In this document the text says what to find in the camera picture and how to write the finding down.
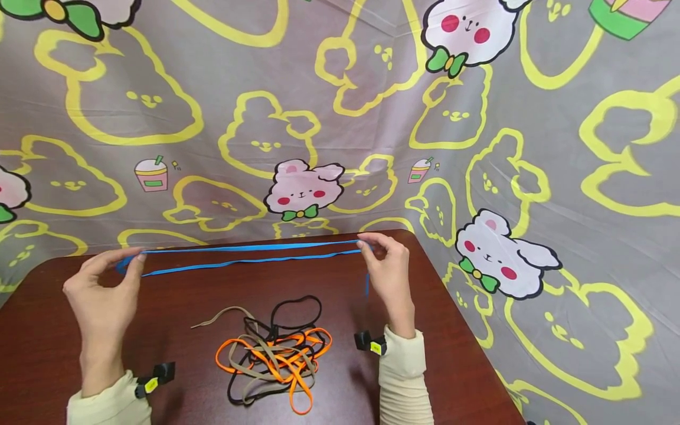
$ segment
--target yellow outline drawing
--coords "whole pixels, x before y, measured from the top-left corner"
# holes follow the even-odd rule
[[[180,9],[184,10],[189,16],[203,24],[204,27],[226,39],[238,44],[243,44],[244,46],[261,48],[274,47],[284,39],[286,29],[288,28],[288,0],[277,0],[278,9],[276,21],[274,21],[271,30],[264,34],[244,33],[243,31],[231,27],[205,13],[191,0],[172,0],[172,2]]]
[[[236,109],[234,109],[234,120],[227,126],[225,134],[221,135],[217,142],[217,145],[220,149],[220,153],[222,154],[222,158],[229,164],[236,167],[237,169],[250,175],[254,175],[256,177],[261,177],[263,179],[269,180],[272,180],[274,178],[273,171],[262,171],[252,168],[249,165],[246,165],[245,163],[237,160],[236,158],[232,157],[229,154],[228,143],[231,139],[233,139],[236,136],[236,132],[238,131],[241,124],[243,124],[244,122],[243,115],[248,110],[247,106],[248,101],[259,97],[268,100],[271,106],[274,108],[274,113],[269,114],[267,116],[268,118],[274,118],[276,120],[287,122],[288,125],[286,126],[286,132],[295,139],[305,142],[305,147],[309,152],[309,161],[305,162],[309,164],[310,169],[316,167],[318,155],[316,153],[316,149],[314,148],[312,137],[314,137],[321,130],[321,122],[319,121],[319,118],[316,118],[316,115],[312,111],[300,110],[285,112],[283,107],[281,106],[281,103],[279,102],[279,99],[277,99],[275,95],[264,90],[241,93],[239,95],[239,98],[236,99]],[[312,127],[309,130],[305,131],[304,133],[299,133],[293,130],[292,123],[290,122],[289,118],[297,117],[304,117],[308,119],[309,122],[312,124]]]
[[[530,383],[522,381],[520,379],[515,379],[512,384],[508,384],[505,378],[500,374],[500,372],[498,372],[498,370],[496,370],[496,374],[498,375],[500,382],[503,383],[505,389],[508,391],[508,393],[510,393],[510,398],[512,398],[512,401],[513,403],[515,403],[517,410],[520,411],[520,414],[524,414],[524,405],[529,404],[529,398],[522,394],[522,391],[530,391],[538,396],[546,398],[551,402],[563,407],[574,417],[574,419],[576,419],[576,422],[578,422],[579,425],[588,425],[586,420],[583,418],[583,416],[581,416],[579,412],[575,411],[568,405],[564,404],[562,401],[559,401],[558,399],[541,390],[540,388],[534,387]]]
[[[191,242],[195,245],[207,245],[207,243],[203,241],[199,241],[195,237],[183,235],[181,233],[173,232],[173,231],[164,231],[160,229],[153,229],[153,228],[129,228],[127,230],[124,230],[118,234],[118,243],[120,244],[121,248],[127,248],[130,246],[128,243],[128,238],[133,235],[166,235],[166,236],[172,236],[176,237],[178,239],[183,239],[187,242]]]
[[[27,233],[12,233],[10,234],[10,231],[13,230],[15,227],[20,226],[22,224],[34,224],[37,228],[33,232],[27,232]],[[27,237],[34,237],[34,236],[42,236],[42,235],[47,235],[47,236],[52,236],[56,237],[59,239],[66,239],[67,241],[72,242],[75,246],[75,252],[66,255],[66,257],[72,257],[72,256],[79,256],[83,255],[87,252],[88,246],[87,244],[82,241],[81,239],[78,239],[77,237],[71,236],[71,235],[64,235],[62,233],[54,233],[50,231],[50,226],[47,223],[35,221],[35,220],[16,220],[11,223],[9,223],[7,226],[3,227],[0,229],[0,244],[2,244],[2,241],[7,239],[10,236],[14,236],[15,238],[18,239],[24,239]],[[23,281],[20,280],[16,284],[12,285],[5,285],[0,282],[0,292],[14,292],[19,285],[21,285],[21,282]]]
[[[125,31],[134,37],[144,54],[153,62],[156,73],[170,85],[175,95],[185,101],[191,109],[191,115],[194,122],[189,124],[186,128],[173,134],[154,134],[141,137],[119,137],[104,133],[95,127],[82,110],[80,104],[81,98],[81,82],[94,82],[102,78],[107,71],[106,65],[97,58],[101,54],[115,54],[118,56],[125,56],[119,49],[113,47],[109,41],[109,30],[105,29],[106,38],[100,43],[93,43],[84,39],[75,33],[66,31],[59,31],[56,29],[48,29],[40,33],[38,40],[33,50],[35,58],[45,68],[50,69],[66,78],[66,112],[73,123],[89,137],[102,143],[109,145],[155,145],[161,143],[178,143],[186,141],[199,134],[203,130],[203,112],[199,104],[189,95],[187,95],[180,87],[177,80],[172,78],[165,72],[165,67],[160,61],[159,57],[153,51],[149,41],[136,29],[132,27],[124,27],[121,31]],[[53,59],[50,54],[57,48],[60,41],[70,41],[85,46],[92,46],[95,48],[95,65],[86,71],[77,71],[71,67],[63,64],[56,59]]]
[[[345,170],[345,174],[352,174],[352,178],[350,181],[347,183],[343,184],[343,187],[348,188],[352,184],[356,182],[356,177],[359,175],[368,175],[371,174],[370,171],[366,170],[366,167],[369,166],[371,161],[374,159],[382,159],[387,162],[387,179],[390,181],[390,190],[388,191],[387,194],[385,194],[382,198],[378,199],[376,202],[370,204],[368,207],[363,207],[363,208],[356,208],[356,209],[346,209],[346,208],[340,208],[336,207],[334,204],[330,204],[328,206],[328,209],[337,212],[340,214],[359,214],[362,212],[366,211],[371,211],[373,208],[377,207],[378,205],[381,205],[385,201],[387,201],[393,194],[394,191],[396,190],[396,184],[398,182],[398,178],[396,174],[394,173],[394,169],[392,168],[394,166],[394,157],[392,155],[383,155],[383,154],[371,154],[368,155],[364,161],[361,163],[358,169],[349,169]]]
[[[470,181],[470,172],[472,172],[473,167],[475,166],[476,163],[484,159],[485,156],[490,154],[496,145],[500,143],[501,140],[503,140],[504,136],[510,136],[515,139],[517,142],[517,150],[515,151],[515,156],[508,156],[507,160],[510,163],[510,165],[513,166],[513,168],[517,171],[517,174],[512,177],[512,180],[510,181],[510,186],[512,187],[513,194],[517,199],[521,201],[520,203],[520,218],[517,221],[517,224],[515,227],[512,228],[512,236],[513,237],[522,237],[524,233],[526,233],[527,229],[529,228],[529,207],[531,206],[532,202],[537,202],[537,203],[543,203],[547,202],[550,200],[551,192],[550,192],[550,183],[548,181],[548,176],[545,174],[545,172],[538,168],[537,166],[530,164],[526,162],[525,160],[521,159],[522,158],[522,152],[524,151],[524,136],[517,130],[515,129],[509,129],[507,127],[501,129],[496,137],[493,138],[491,143],[489,144],[488,147],[484,148],[480,153],[474,155],[472,157],[472,160],[470,161],[470,165],[468,165],[468,169],[465,172],[465,192],[466,192],[466,199],[467,199],[467,204],[468,204],[468,210],[470,211],[470,215],[472,217],[477,215],[477,208],[473,205],[472,202],[472,184]],[[527,172],[533,174],[536,176],[538,186],[540,189],[540,192],[537,193],[525,193],[522,192],[522,187],[518,183],[518,180],[520,178],[520,173],[522,169],[527,170]]]
[[[90,173],[92,173],[97,180],[104,182],[111,186],[113,189],[114,193],[116,194],[116,199],[113,200],[112,202],[108,203],[107,205],[104,205],[102,207],[95,207],[95,208],[88,208],[88,209],[59,209],[59,208],[50,208],[50,207],[44,207],[41,205],[36,204],[35,202],[28,202],[26,204],[26,208],[32,210],[32,211],[38,211],[41,213],[46,213],[46,214],[60,214],[62,216],[73,216],[73,217],[93,217],[93,216],[100,216],[102,214],[107,214],[109,212],[113,211],[118,211],[119,209],[123,208],[127,204],[127,196],[125,195],[125,191],[123,190],[123,187],[116,181],[111,178],[108,178],[102,173],[100,170],[97,168],[94,168],[90,165],[88,165],[87,161],[85,161],[85,158],[80,156],[69,144],[65,143],[64,141],[61,141],[59,139],[52,139],[50,137],[43,137],[43,136],[38,136],[38,135],[27,135],[24,136],[21,139],[21,150],[0,150],[0,156],[19,156],[21,158],[21,167],[17,170],[14,170],[14,173],[21,174],[21,175],[26,175],[31,172],[33,169],[29,163],[26,163],[24,161],[26,160],[40,160],[40,159],[47,159],[47,156],[42,156],[42,155],[37,155],[33,153],[33,145],[36,141],[42,141],[45,143],[51,143],[53,145],[58,146],[62,151],[67,156],[70,156],[74,159],[75,163],[78,164],[80,168],[83,168]]]
[[[636,217],[680,216],[680,205],[667,202],[653,205],[624,205],[600,192],[600,185],[613,174],[627,171],[633,175],[650,177],[644,168],[636,161],[630,149],[626,146],[621,153],[615,153],[600,140],[596,134],[598,125],[605,121],[607,112],[613,107],[637,109],[647,111],[651,115],[649,132],[641,139],[632,140],[636,145],[651,145],[665,139],[674,129],[678,108],[671,99],[680,91],[680,75],[669,80],[653,92],[639,92],[623,90],[601,101],[585,118],[579,129],[579,136],[585,145],[602,161],[607,164],[599,166],[592,174],[581,182],[581,191],[593,201],[603,207],[621,214]]]
[[[376,223],[382,223],[382,222],[396,222],[396,223],[401,223],[406,230],[409,232],[415,234],[415,230],[413,229],[413,225],[411,224],[410,221],[405,219],[404,217],[385,217],[385,218],[376,218],[375,220],[372,220],[370,222],[367,222],[361,228],[359,229],[359,233],[365,232],[367,228],[370,226],[373,226]]]
[[[614,296],[628,310],[628,313],[632,318],[632,324],[625,329],[627,337],[622,341],[616,341],[616,345],[619,348],[620,357],[619,362],[614,366],[614,369],[621,378],[621,384],[617,386],[607,386],[607,389],[603,390],[602,388],[597,388],[596,386],[593,386],[592,384],[585,382],[578,377],[570,375],[569,373],[557,367],[553,362],[545,357],[543,353],[541,353],[539,349],[536,348],[536,346],[534,346],[531,340],[517,326],[512,318],[512,306],[515,305],[515,300],[508,298],[505,303],[505,319],[517,338],[520,340],[520,343],[522,343],[530,356],[536,359],[538,363],[545,367],[550,373],[555,375],[555,377],[580,389],[581,391],[587,392],[592,396],[600,397],[610,401],[628,400],[642,396],[640,386],[635,380],[635,376],[639,372],[639,366],[634,355],[645,350],[645,340],[650,338],[654,332],[649,318],[643,313],[640,307],[635,304],[632,298],[630,298],[630,296],[628,296],[628,294],[626,294],[618,286],[604,282],[581,285],[578,279],[576,279],[576,277],[574,277],[574,275],[569,273],[566,269],[560,269],[559,273],[564,276],[564,278],[569,282],[569,285],[560,286],[558,288],[549,285],[545,280],[543,280],[544,292],[554,296],[562,296],[565,289],[567,289],[576,295],[576,297],[578,297],[578,299],[588,308],[590,308],[588,295],[592,293],[604,292]]]
[[[593,22],[593,31],[590,34],[588,42],[579,54],[579,56],[574,60],[574,62],[569,65],[562,73],[558,75],[545,75],[538,67],[534,64],[534,61],[529,55],[529,50],[527,48],[527,25],[526,19],[531,11],[532,4],[529,3],[524,7],[522,16],[520,17],[520,61],[522,62],[522,67],[524,68],[524,73],[526,77],[531,81],[536,87],[540,87],[543,90],[555,90],[569,83],[573,78],[581,72],[585,64],[588,63],[592,55],[597,50],[600,41],[602,40],[602,35],[605,31],[600,28],[595,22]]]
[[[422,125],[423,121],[425,121],[425,117],[430,113],[432,109],[434,109],[436,106],[438,106],[444,98],[446,98],[446,92],[447,90],[452,87],[452,86],[463,86],[463,82],[460,80],[460,76],[463,75],[465,71],[470,72],[468,69],[463,69],[463,72],[455,78],[455,79],[450,79],[447,75],[443,77],[437,78],[435,81],[430,84],[430,86],[425,90],[425,93],[423,93],[423,103],[425,104],[425,110],[423,111],[422,115],[420,118],[418,118],[418,121],[415,123],[415,126],[413,127],[413,130],[411,131],[411,136],[409,138],[409,146],[413,149],[465,149],[473,146],[475,143],[477,143],[477,140],[479,140],[479,136],[481,135],[481,132],[484,130],[484,127],[486,126],[486,108],[488,105],[488,95],[489,95],[489,90],[491,89],[491,79],[493,77],[494,71],[491,65],[480,65],[479,68],[484,70],[484,89],[481,92],[481,110],[479,111],[479,115],[481,117],[481,121],[479,123],[479,128],[477,128],[477,133],[475,133],[474,136],[470,137],[467,140],[463,141],[432,141],[432,142],[426,142],[422,143],[419,142],[416,139],[416,135],[418,133],[418,130],[420,130],[420,126]],[[446,88],[444,89],[444,92],[441,94],[440,97],[433,99],[432,98],[432,92],[437,89],[437,87],[440,84],[446,84]]]
[[[259,214],[255,216],[246,216],[244,218],[237,218],[233,222],[229,223],[225,227],[220,227],[220,228],[209,228],[207,226],[208,223],[210,223],[213,218],[208,218],[208,217],[200,217],[201,214],[201,209],[198,207],[195,207],[194,205],[187,205],[184,203],[184,198],[182,196],[184,188],[189,185],[190,183],[193,182],[203,182],[203,183],[208,183],[211,184],[212,186],[216,186],[222,189],[227,189],[230,190],[231,192],[234,192],[244,198],[246,201],[250,202],[255,208],[259,209],[260,212]],[[188,224],[188,223],[198,223],[199,227],[201,228],[202,231],[204,232],[227,232],[230,231],[231,229],[235,228],[242,222],[249,222],[251,220],[256,220],[258,218],[262,218],[267,214],[267,208],[265,207],[265,204],[262,203],[259,199],[253,197],[251,194],[244,192],[243,190],[231,186],[228,183],[222,183],[222,182],[217,182],[215,180],[207,179],[205,177],[201,177],[199,175],[187,175],[186,177],[183,177],[180,181],[177,182],[175,187],[173,188],[172,191],[172,196],[175,199],[175,202],[177,203],[177,206],[168,209],[167,211],[163,212],[163,217],[167,221],[173,224]],[[173,217],[173,214],[178,214],[182,211],[191,211],[194,214],[194,218],[189,218],[186,220],[177,220]]]
[[[437,233],[430,233],[425,227],[425,219],[430,219],[426,211],[430,207],[430,201],[428,201],[428,199],[423,195],[425,194],[425,190],[433,184],[444,186],[446,191],[449,193],[449,200],[451,201],[451,239],[444,239]],[[418,208],[411,205],[413,201],[423,202],[423,208]],[[427,237],[440,241],[447,248],[451,248],[456,243],[456,196],[454,195],[454,191],[451,189],[449,182],[441,177],[432,177],[427,179],[423,184],[420,185],[418,194],[414,197],[408,198],[406,202],[404,202],[404,208],[412,209],[413,211],[418,211],[420,213],[420,226],[423,228],[423,231]]]
[[[318,225],[315,226],[310,226],[310,224],[318,223]],[[319,228],[323,228],[325,230],[328,230],[332,232],[334,235],[338,235],[340,233],[340,230],[336,229],[335,227],[330,227],[328,225],[330,223],[330,220],[328,218],[322,218],[322,217],[317,217],[317,218],[312,218],[311,220],[308,220],[306,222],[276,222],[273,223],[271,226],[274,228],[274,239],[281,239],[282,238],[282,230],[281,226],[284,224],[293,224],[294,227],[305,227],[311,230],[316,230]]]
[[[480,339],[477,335],[475,335],[475,338],[477,339],[477,342],[480,344],[482,348],[486,348],[488,350],[494,346],[494,331],[491,329],[488,320],[488,318],[494,315],[494,299],[488,292],[480,288],[479,285],[475,285],[470,279],[470,275],[468,273],[465,273],[454,262],[449,262],[448,268],[446,269],[446,274],[444,275],[444,277],[441,278],[441,282],[444,284],[444,286],[446,286],[447,289],[449,288],[449,281],[454,276],[454,269],[459,270],[460,274],[465,276],[465,279],[467,281],[465,283],[476,292],[475,309],[477,310],[477,313],[479,313],[481,321],[484,322],[484,326],[486,327],[486,338]],[[486,298],[487,307],[482,307],[481,305],[479,305],[479,295],[484,295],[484,298]]]
[[[359,20],[359,15],[364,9],[366,1],[367,0],[355,0],[352,5],[349,20],[347,21],[347,25],[345,26],[342,35],[340,37],[328,37],[324,39],[316,52],[316,61],[314,63],[314,71],[319,78],[331,83],[333,86],[339,87],[335,93],[333,110],[340,115],[351,117],[361,116],[378,106],[386,97],[392,96],[398,91],[409,90],[411,87],[415,86],[415,83],[417,83],[420,77],[425,74],[425,62],[427,61],[425,46],[423,46],[423,43],[420,41],[422,27],[420,25],[421,20],[418,11],[415,9],[415,6],[413,6],[413,0],[401,0],[406,12],[406,17],[409,20],[409,26],[411,27],[411,36],[413,37],[413,42],[415,44],[415,60],[418,64],[418,68],[411,74],[406,82],[392,84],[387,90],[378,93],[375,96],[375,99],[365,103],[359,109],[347,109],[342,106],[343,100],[345,99],[345,93],[348,90],[356,90],[358,88],[357,85],[347,77],[346,72],[356,65],[356,44],[350,37],[354,32],[356,22]],[[329,50],[336,49],[345,50],[349,59],[349,63],[343,71],[342,78],[338,78],[326,70],[326,53]]]

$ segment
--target brown table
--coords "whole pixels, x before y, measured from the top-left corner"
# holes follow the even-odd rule
[[[416,238],[407,231],[386,231],[411,251],[411,291],[416,324],[425,334],[426,382],[437,424],[523,424],[458,309]],[[355,235],[310,237],[305,242],[355,239]],[[351,249],[350,245],[295,250],[310,255]],[[238,258],[284,256],[281,252],[150,255],[146,270],[223,262]],[[85,257],[55,258],[32,270],[0,309],[0,422],[63,424],[68,398],[80,384],[80,335],[61,292]],[[150,396],[154,424],[351,424],[377,423],[375,354],[359,352],[353,334],[369,328],[381,335],[386,317],[374,291],[364,295],[366,266],[360,254],[325,259],[234,264],[145,277],[137,317],[124,345],[125,366],[136,374],[154,364],[176,361],[175,380]],[[111,271],[106,285],[120,281]],[[229,375],[214,362],[220,344],[239,335],[239,312],[215,324],[189,329],[229,305],[240,305],[268,321],[280,301],[314,294],[323,302],[318,325],[333,336],[321,357],[312,388],[313,409],[295,415],[287,394],[268,396],[253,407],[236,407],[226,398]],[[285,320],[304,321],[304,309],[281,311]],[[296,396],[300,409],[307,399]]]

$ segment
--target drink cup illustration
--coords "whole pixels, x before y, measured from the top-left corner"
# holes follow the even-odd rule
[[[430,157],[428,159],[421,159],[411,168],[411,174],[409,175],[409,183],[418,183],[423,180],[425,174],[427,174],[430,167],[432,167],[432,160],[434,158]]]
[[[606,32],[630,40],[664,11],[670,0],[593,0],[590,16]]]
[[[161,155],[158,155],[156,159],[139,161],[135,166],[135,174],[144,192],[159,192],[168,189],[168,167]]]

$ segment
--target cream long-sleeve shirt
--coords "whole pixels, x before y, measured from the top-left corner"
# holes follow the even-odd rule
[[[385,326],[387,350],[380,358],[381,425],[434,424],[430,397],[425,386],[425,345],[423,334],[404,339]],[[137,380],[127,371],[102,393],[69,399],[67,425],[148,425],[151,407],[146,398],[135,397]]]

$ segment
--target hand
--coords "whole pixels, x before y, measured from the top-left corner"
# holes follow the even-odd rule
[[[83,375],[82,396],[92,396],[110,387],[123,376],[123,336],[137,311],[139,280],[144,268],[143,248],[106,251],[83,263],[80,271],[68,279],[63,291],[80,327]],[[130,262],[122,282],[104,288],[99,275],[128,256]]]
[[[356,245],[366,260],[373,288],[385,303],[392,332],[403,338],[414,338],[415,307],[409,287],[409,250],[382,233],[361,233],[358,238],[361,240]],[[378,260],[375,254],[383,253],[385,258]]]

